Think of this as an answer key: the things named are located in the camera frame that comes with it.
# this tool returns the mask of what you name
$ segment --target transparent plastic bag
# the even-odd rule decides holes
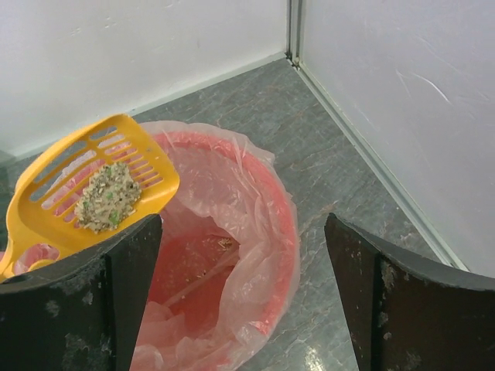
[[[207,124],[143,124],[179,172],[131,371],[233,370],[299,284],[295,206],[274,156]]]

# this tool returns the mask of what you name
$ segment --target floor molding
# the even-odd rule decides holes
[[[195,91],[204,89],[205,87],[210,87],[216,83],[221,83],[222,81],[229,80],[232,77],[236,77],[238,75],[241,75],[242,73],[249,72],[251,70],[255,70],[261,66],[264,66],[266,64],[269,64],[271,62],[275,62],[276,60],[281,60],[285,58],[285,53],[284,52],[279,52],[276,54],[273,54],[271,56],[262,58],[260,60],[254,61],[253,63],[246,64],[242,67],[236,68],[232,71],[228,71],[226,73],[222,73],[219,76],[216,76],[214,78],[211,78],[209,80],[201,81],[199,83],[196,83],[190,87],[187,87],[186,89],[182,89],[180,91],[176,91],[171,94],[166,94],[163,97],[160,97],[158,100],[154,100],[152,102],[149,102],[148,104],[144,104],[140,107],[136,107],[132,110],[127,111],[126,113],[134,116],[136,114],[140,114],[142,112],[146,112],[148,110],[151,110],[152,108],[161,106],[162,104],[168,103],[172,100],[184,97],[188,94],[194,93]],[[71,132],[77,130],[80,128],[80,126],[74,126],[71,128],[67,128],[64,132],[59,132],[56,135],[52,136],[49,140],[47,140],[45,143],[42,145],[36,145],[33,146],[32,148],[20,148],[18,151],[15,151],[13,153],[8,153],[7,155],[14,158],[16,161],[23,160],[24,158],[28,158],[34,155],[38,155],[39,153],[45,151],[50,145],[58,141],[59,139],[63,138],[66,135],[69,135]]]
[[[423,236],[426,243],[432,248],[440,261],[450,267],[469,271],[466,265],[456,256],[449,245],[428,221],[426,215],[421,211],[402,184],[395,178],[363,136],[355,130],[354,126],[338,108],[335,101],[332,100],[330,95],[319,84],[317,79],[308,71],[306,65],[299,61],[299,66],[296,67],[295,70],[316,96],[321,105],[323,105],[331,118],[336,122],[340,130],[342,130],[351,144],[359,152],[361,157],[363,157],[364,161],[370,166],[371,170],[380,179],[385,189],[391,194],[395,202],[404,211],[405,215],[415,225],[418,232]]]

